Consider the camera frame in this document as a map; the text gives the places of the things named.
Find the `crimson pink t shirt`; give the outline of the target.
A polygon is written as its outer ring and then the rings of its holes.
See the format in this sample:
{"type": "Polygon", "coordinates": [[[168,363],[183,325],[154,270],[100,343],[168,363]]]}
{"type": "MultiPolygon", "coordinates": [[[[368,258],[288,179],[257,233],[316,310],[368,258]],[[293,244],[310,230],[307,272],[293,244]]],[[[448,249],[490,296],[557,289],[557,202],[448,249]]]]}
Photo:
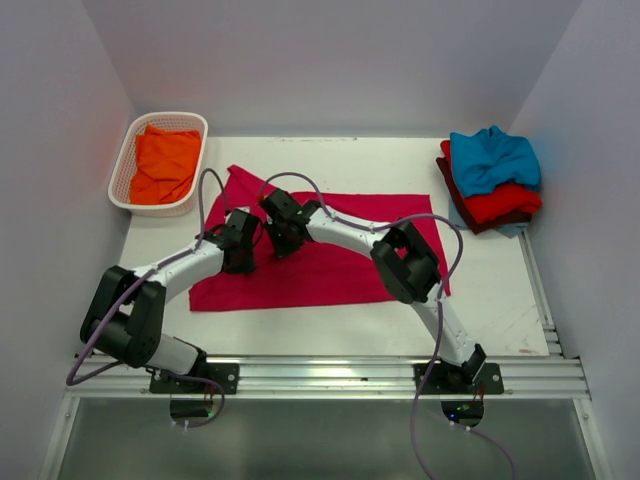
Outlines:
{"type": "MultiPolygon", "coordinates": [[[[264,180],[232,165],[225,185],[231,207],[258,207],[264,180]]],[[[329,207],[347,215],[387,223],[413,214],[433,213],[425,194],[324,193],[329,207]]],[[[439,258],[439,272],[447,271],[446,256],[433,219],[413,221],[439,258]]],[[[264,235],[254,247],[256,270],[248,274],[220,273],[189,291],[192,312],[229,312],[290,307],[332,306],[391,301],[371,260],[333,245],[307,243],[291,256],[278,259],[264,235]]]]}

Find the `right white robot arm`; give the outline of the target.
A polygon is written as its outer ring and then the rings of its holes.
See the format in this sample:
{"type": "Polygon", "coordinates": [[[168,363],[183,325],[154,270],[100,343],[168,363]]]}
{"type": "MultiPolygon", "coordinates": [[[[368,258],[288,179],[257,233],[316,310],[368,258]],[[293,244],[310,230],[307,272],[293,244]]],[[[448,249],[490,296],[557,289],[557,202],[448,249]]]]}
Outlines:
{"type": "Polygon", "coordinates": [[[276,189],[259,201],[267,215],[267,231],[278,257],[296,252],[306,242],[333,245],[370,259],[391,297],[413,308],[439,342],[433,380],[443,390],[467,393],[481,380],[486,354],[459,319],[446,297],[448,281],[439,258],[408,220],[389,225],[366,223],[327,207],[318,200],[299,204],[276,189]]]}

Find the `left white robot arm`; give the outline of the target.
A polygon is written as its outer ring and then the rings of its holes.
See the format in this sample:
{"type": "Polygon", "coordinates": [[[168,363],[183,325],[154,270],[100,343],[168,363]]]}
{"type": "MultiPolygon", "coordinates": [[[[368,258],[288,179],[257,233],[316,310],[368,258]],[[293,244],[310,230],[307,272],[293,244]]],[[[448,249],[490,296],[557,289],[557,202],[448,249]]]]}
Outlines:
{"type": "Polygon", "coordinates": [[[185,392],[201,390],[208,379],[206,354],[163,333],[165,306],[207,278],[253,272],[254,234],[260,224],[259,217],[235,209],[224,224],[172,256],[133,270],[109,268],[80,329],[82,354],[97,349],[132,368],[169,371],[185,392]]]}

